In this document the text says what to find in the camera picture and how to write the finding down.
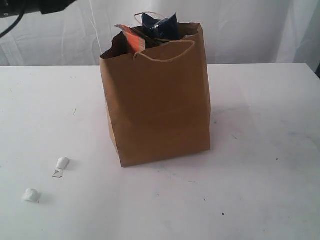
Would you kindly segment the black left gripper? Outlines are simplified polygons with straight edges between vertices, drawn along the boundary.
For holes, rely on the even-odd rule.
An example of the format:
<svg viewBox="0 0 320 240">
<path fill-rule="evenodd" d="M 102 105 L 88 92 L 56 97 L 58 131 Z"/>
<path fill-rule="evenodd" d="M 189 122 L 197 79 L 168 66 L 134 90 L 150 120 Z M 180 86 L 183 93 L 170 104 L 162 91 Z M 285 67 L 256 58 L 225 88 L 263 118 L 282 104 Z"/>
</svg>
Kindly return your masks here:
<svg viewBox="0 0 320 240">
<path fill-rule="evenodd" d="M 25 13 L 42 15 L 64 11 L 75 0 L 0 0 L 1 15 L 19 15 L 25 7 Z"/>
</svg>

